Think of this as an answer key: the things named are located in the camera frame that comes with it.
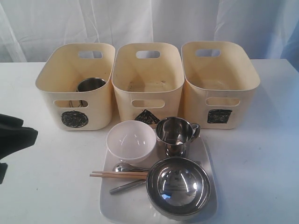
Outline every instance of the cream plastic bin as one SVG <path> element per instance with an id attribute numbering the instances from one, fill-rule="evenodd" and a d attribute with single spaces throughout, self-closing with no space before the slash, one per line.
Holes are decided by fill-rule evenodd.
<path id="1" fill-rule="evenodd" d="M 81 58 L 79 53 L 101 52 L 102 58 Z M 55 50 L 36 80 L 55 123 L 64 130 L 97 130 L 112 118 L 111 73 L 115 49 L 105 43 L 72 43 Z M 99 77 L 106 84 L 87 92 L 76 92 L 78 84 Z M 72 107 L 85 100 L 87 107 Z"/>
<path id="2" fill-rule="evenodd" d="M 157 53 L 154 58 L 138 54 Z M 149 125 L 177 116 L 184 72 L 178 49 L 168 43 L 132 43 L 119 49 L 112 84 L 121 121 Z"/>
<path id="3" fill-rule="evenodd" d="M 211 53 L 197 56 L 198 50 Z M 202 128 L 238 126 L 260 84 L 245 51 L 231 42 L 189 42 L 182 47 L 182 59 L 184 117 Z"/>

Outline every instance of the white plate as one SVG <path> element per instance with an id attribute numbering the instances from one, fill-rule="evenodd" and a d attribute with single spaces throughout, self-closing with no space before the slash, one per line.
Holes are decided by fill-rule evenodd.
<path id="1" fill-rule="evenodd" d="M 191 143 L 189 158 L 194 161 L 199 161 L 200 165 L 206 171 L 211 182 L 211 196 L 208 204 L 203 210 L 193 219 L 187 220 L 184 223 L 200 223 L 211 218 L 217 211 L 218 202 L 214 183 L 213 172 L 209 160 L 206 147 L 201 138 L 197 138 Z M 158 156 L 154 151 L 146 161 L 137 164 L 140 167 L 151 167 L 157 162 Z M 109 151 L 106 153 L 106 159 L 103 170 L 112 171 L 114 165 L 119 160 L 113 157 Z M 180 223 L 170 220 L 162 216 L 151 205 L 146 192 L 145 185 L 130 189 L 126 192 L 117 195 L 110 195 L 109 190 L 134 180 L 120 180 L 112 178 L 103 178 L 100 188 L 100 212 L 103 216 L 114 223 L 122 224 L 169 224 Z"/>

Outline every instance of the white ceramic bowl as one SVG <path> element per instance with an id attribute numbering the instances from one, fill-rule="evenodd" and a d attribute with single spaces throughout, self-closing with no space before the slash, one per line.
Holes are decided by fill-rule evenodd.
<path id="1" fill-rule="evenodd" d="M 106 144 L 110 153 L 120 161 L 139 163 L 153 151 L 156 133 L 141 121 L 127 120 L 111 128 Z"/>

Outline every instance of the bin handle cutout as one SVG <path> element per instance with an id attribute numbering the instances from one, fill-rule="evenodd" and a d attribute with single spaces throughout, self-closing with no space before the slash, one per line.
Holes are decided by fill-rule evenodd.
<path id="1" fill-rule="evenodd" d="M 219 49 L 198 49 L 195 55 L 197 57 L 218 57 L 220 53 Z"/>
<path id="2" fill-rule="evenodd" d="M 162 99 L 135 99 L 131 102 L 135 108 L 144 109 L 158 109 L 165 106 L 165 102 Z"/>
<path id="3" fill-rule="evenodd" d="M 149 59 L 149 58 L 159 58 L 160 51 L 157 50 L 139 50 L 136 52 L 136 57 L 138 59 Z"/>
<path id="4" fill-rule="evenodd" d="M 54 105 L 61 108 L 78 108 L 87 107 L 88 102 L 85 100 L 55 100 Z"/>
<path id="5" fill-rule="evenodd" d="M 238 98 L 220 98 L 210 97 L 206 99 L 206 105 L 208 106 L 238 106 L 240 99 Z"/>
<path id="6" fill-rule="evenodd" d="M 101 59 L 103 58 L 103 53 L 98 50 L 80 50 L 78 57 L 82 59 Z"/>

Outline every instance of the chopsticks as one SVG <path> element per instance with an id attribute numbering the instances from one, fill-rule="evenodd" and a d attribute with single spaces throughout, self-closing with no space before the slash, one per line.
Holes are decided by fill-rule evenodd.
<path id="1" fill-rule="evenodd" d="M 146 180 L 148 172 L 110 172 L 110 171 L 93 171 L 89 176 L 102 178 L 123 178 Z"/>

